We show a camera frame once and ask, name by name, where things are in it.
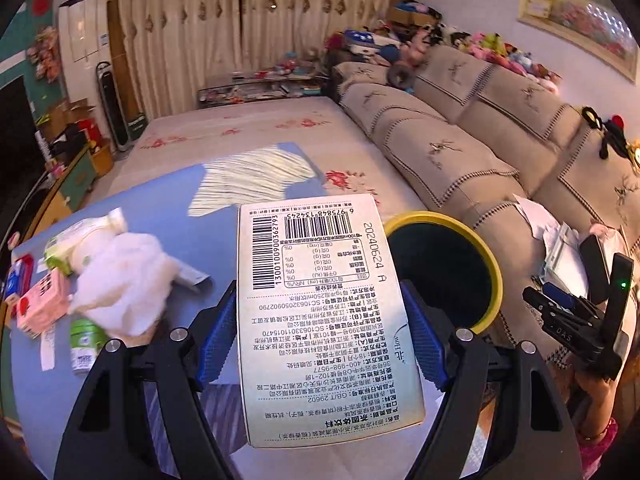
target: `pink box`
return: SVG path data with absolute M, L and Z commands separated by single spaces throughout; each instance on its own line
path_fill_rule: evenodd
M 59 269 L 53 269 L 18 301 L 18 328 L 31 337 L 39 336 L 66 314 L 68 295 L 66 277 Z

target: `curtain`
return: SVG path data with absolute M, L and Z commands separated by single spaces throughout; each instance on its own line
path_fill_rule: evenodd
M 118 0 L 136 97 L 150 120 L 196 107 L 210 76 L 242 66 L 239 0 Z
M 388 0 L 242 0 L 242 52 L 253 70 L 323 46 L 334 31 L 372 25 Z

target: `drawer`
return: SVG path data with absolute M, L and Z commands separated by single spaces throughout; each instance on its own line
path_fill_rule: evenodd
M 44 212 L 44 215 L 42 215 L 40 222 L 38 222 L 38 226 L 33 232 L 33 236 L 49 229 L 53 224 L 60 222 L 62 219 L 71 216 L 71 213 L 72 211 L 65 204 L 65 199 L 62 197 L 62 194 L 57 192 L 51 199 L 51 202 Z
M 94 165 L 91 163 L 91 156 L 87 152 L 78 160 L 76 166 L 60 185 L 59 193 L 71 211 L 75 212 L 78 210 L 82 198 L 87 193 L 96 176 L 97 173 L 95 173 Z

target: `yellow rim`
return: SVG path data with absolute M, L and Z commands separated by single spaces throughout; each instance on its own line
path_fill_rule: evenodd
M 440 213 L 433 213 L 431 211 L 412 211 L 411 213 L 404 213 L 393 217 L 391 220 L 385 223 L 385 235 L 387 238 L 397 229 L 409 224 L 438 224 L 444 227 L 448 227 L 458 234 L 465 237 L 480 253 L 480 256 L 484 260 L 491 278 L 491 301 L 484 313 L 475 325 L 471 327 L 471 330 L 479 334 L 484 332 L 489 325 L 493 322 L 500 310 L 500 304 L 502 303 L 502 274 L 500 273 L 500 267 L 498 261 L 495 259 L 491 249 L 484 243 L 481 237 L 473 232 L 469 227 L 462 222 L 457 221 L 455 218 L 446 216 Z

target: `beige sofa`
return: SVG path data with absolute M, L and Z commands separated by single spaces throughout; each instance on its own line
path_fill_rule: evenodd
M 629 161 L 612 150 L 601 160 L 600 133 L 535 82 L 448 46 L 430 49 L 413 96 L 384 86 L 382 67 L 349 62 L 335 71 L 340 105 L 426 208 L 464 222 L 494 252 L 505 293 L 492 337 L 532 340 L 562 365 L 566 351 L 522 300 L 544 245 L 513 195 L 540 202 L 582 232 L 593 220 L 622 226 L 639 252 L 640 180 Z

